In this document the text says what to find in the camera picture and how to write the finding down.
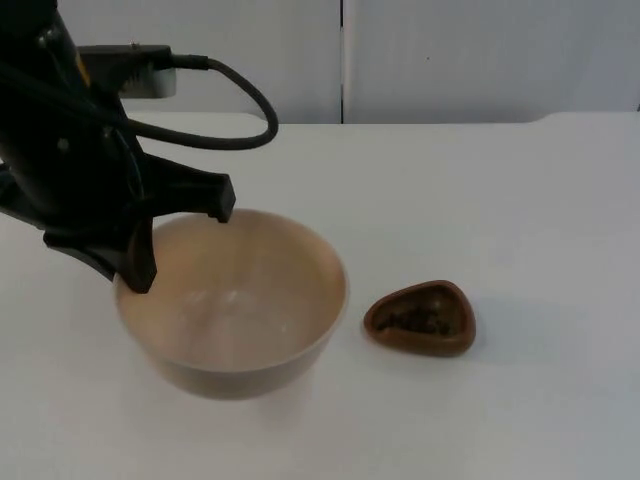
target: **black cable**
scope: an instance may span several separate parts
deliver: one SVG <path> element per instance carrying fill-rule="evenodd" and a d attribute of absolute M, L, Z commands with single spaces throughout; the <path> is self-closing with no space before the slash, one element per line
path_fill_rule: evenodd
<path fill-rule="evenodd" d="M 222 62 L 199 55 L 174 55 L 175 68 L 191 70 L 214 70 L 240 87 L 260 107 L 267 120 L 265 132 L 247 138 L 216 138 L 176 132 L 167 128 L 121 117 L 78 99 L 51 85 L 27 75 L 9 64 L 0 62 L 0 84 L 21 92 L 38 102 L 65 111 L 82 121 L 109 125 L 144 138 L 185 147 L 205 150 L 248 150 L 269 143 L 278 133 L 278 116 L 266 97 L 246 78 Z"/>

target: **large bowl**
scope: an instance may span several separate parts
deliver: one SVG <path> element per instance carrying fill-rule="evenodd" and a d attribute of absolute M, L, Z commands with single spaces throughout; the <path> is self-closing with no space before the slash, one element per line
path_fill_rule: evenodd
<path fill-rule="evenodd" d="M 146 295 L 115 279 L 120 316 L 160 373 L 208 397 L 285 385 L 322 352 L 348 298 L 334 249 L 308 228 L 236 210 L 154 231 L 158 274 Z"/>

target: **robotic arm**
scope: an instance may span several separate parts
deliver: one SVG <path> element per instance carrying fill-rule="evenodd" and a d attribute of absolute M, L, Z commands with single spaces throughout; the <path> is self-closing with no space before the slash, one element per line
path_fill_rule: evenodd
<path fill-rule="evenodd" d="M 127 118 L 122 97 L 173 93 L 176 68 L 216 70 L 260 106 L 267 130 L 218 139 Z M 146 293 L 153 284 L 152 223 L 175 212 L 227 222 L 228 175 L 144 153 L 137 136 L 211 150 L 270 142 L 278 118 L 264 96 L 226 65 L 165 46 L 76 48 L 56 0 L 0 0 L 0 211 L 44 230 L 46 245 L 108 279 Z"/>

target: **white wall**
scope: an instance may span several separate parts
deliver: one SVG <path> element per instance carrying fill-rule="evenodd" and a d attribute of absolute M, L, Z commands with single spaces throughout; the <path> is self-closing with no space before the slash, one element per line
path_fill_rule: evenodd
<path fill-rule="evenodd" d="M 345 0 L 347 122 L 527 121 L 640 103 L 638 0 Z"/>
<path fill-rule="evenodd" d="M 168 44 L 247 76 L 283 122 L 340 120 L 340 0 L 59 0 L 78 45 Z M 256 112 L 214 73 L 183 72 L 178 96 L 127 108 Z"/>
<path fill-rule="evenodd" d="M 346 122 L 528 121 L 640 103 L 639 0 L 344 0 Z M 340 121 L 340 0 L 60 0 L 79 44 L 230 63 L 284 122 Z M 129 108 L 257 109 L 215 74 Z"/>

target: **tabletop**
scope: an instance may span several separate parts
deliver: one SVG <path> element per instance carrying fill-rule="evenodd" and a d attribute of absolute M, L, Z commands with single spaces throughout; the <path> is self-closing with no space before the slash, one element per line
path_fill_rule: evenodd
<path fill-rule="evenodd" d="M 204 134 L 246 116 L 139 114 Z M 0 472 L 14 479 L 626 478 L 640 441 L 640 116 L 517 125 L 285 125 L 250 152 L 145 141 L 231 174 L 238 206 L 329 240 L 351 300 L 303 378 L 213 401 L 165 383 L 108 282 L 0 218 Z M 478 337 L 455 359 L 362 332 L 379 297 L 459 285 Z"/>

